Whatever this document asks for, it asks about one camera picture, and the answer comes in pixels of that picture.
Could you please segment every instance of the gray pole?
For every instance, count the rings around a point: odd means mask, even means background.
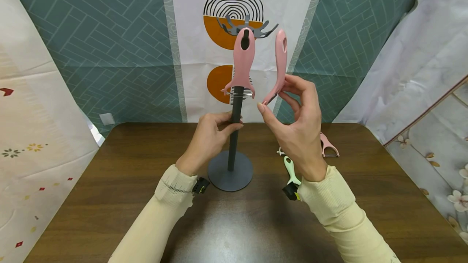
[[[242,101],[244,95],[243,86],[234,87],[233,95],[233,114],[231,116],[232,123],[239,123],[241,120]],[[235,153],[237,149],[237,137],[239,136],[239,130],[234,131],[229,139],[229,156],[227,158],[227,170],[234,171]]]

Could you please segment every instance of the wrist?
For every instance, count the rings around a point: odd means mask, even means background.
[[[302,168],[302,177],[309,182],[321,182],[327,175],[327,163],[320,155],[320,157],[311,159],[305,162]]]
[[[187,154],[187,152],[184,153],[175,163],[175,167],[178,168],[181,173],[184,173],[189,177],[195,176],[200,166],[200,162],[198,162],[193,155]]]

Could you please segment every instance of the fingernail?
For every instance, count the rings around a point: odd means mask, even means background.
[[[265,107],[263,106],[262,103],[257,103],[257,108],[262,114],[263,112],[265,112]]]

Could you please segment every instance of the round base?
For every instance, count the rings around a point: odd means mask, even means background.
[[[208,177],[216,188],[234,192],[243,189],[252,180],[254,168],[252,162],[243,153],[235,153],[234,171],[228,171],[229,151],[216,155],[208,163]]]

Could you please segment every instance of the white curtain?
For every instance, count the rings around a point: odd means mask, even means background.
[[[19,0],[0,0],[0,261],[22,262],[96,144]]]
[[[468,0],[416,0],[333,122],[386,143],[468,74]]]
[[[197,122],[205,113],[232,109],[229,97],[220,93],[227,83],[225,80],[231,79],[235,39],[218,24],[217,17],[223,20],[227,15],[223,11],[229,11],[233,23],[238,26],[245,23],[244,13],[247,11],[252,27],[258,28],[269,21],[262,32],[267,32],[278,24],[271,35],[255,41],[256,54],[250,78],[256,97],[249,97],[243,102],[244,122],[263,122],[256,103],[262,102],[276,82],[275,36],[280,29],[287,33],[289,65],[299,42],[310,2],[311,0],[173,0],[177,26],[175,40],[178,47],[172,46],[172,50],[173,53],[179,53],[187,121]],[[269,104],[272,110],[277,100],[275,98]]]

